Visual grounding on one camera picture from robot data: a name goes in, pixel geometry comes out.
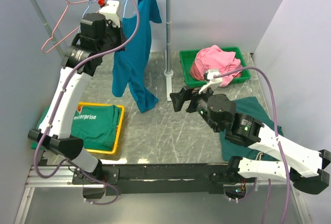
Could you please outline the blue t shirt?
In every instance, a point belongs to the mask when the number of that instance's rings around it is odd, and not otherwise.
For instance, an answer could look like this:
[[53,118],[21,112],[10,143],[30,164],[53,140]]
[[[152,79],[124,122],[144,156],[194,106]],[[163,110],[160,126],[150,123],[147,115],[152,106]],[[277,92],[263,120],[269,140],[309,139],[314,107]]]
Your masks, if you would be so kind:
[[158,98],[144,85],[144,73],[152,45],[151,23],[161,24],[157,0],[138,0],[140,26],[124,51],[114,53],[112,94],[122,97],[126,87],[144,113],[155,107]]

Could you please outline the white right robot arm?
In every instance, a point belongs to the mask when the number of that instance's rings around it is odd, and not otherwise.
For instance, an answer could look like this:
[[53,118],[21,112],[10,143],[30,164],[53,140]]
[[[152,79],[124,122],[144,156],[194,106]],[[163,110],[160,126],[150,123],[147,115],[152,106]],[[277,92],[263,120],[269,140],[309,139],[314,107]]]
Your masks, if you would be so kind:
[[330,152],[305,148],[283,136],[250,115],[238,113],[236,103],[224,94],[214,94],[211,88],[201,90],[184,86],[170,98],[175,112],[185,101],[188,113],[198,113],[213,132],[224,132],[232,144],[247,147],[270,155],[274,161],[262,161],[232,156],[228,162],[227,178],[233,182],[259,177],[285,181],[311,195],[318,195],[329,186]]

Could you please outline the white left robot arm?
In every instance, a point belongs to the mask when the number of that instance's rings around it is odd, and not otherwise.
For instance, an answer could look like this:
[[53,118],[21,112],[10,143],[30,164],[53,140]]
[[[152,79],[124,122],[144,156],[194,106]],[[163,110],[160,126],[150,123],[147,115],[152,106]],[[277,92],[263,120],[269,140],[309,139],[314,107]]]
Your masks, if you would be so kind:
[[37,144],[34,165],[38,165],[39,151],[44,148],[79,167],[90,183],[103,180],[102,162],[84,148],[82,139],[71,134],[71,126],[79,100],[103,56],[123,50],[126,40],[122,22],[114,17],[105,13],[83,16],[80,32],[65,50],[49,109],[41,124],[28,132],[28,138]]

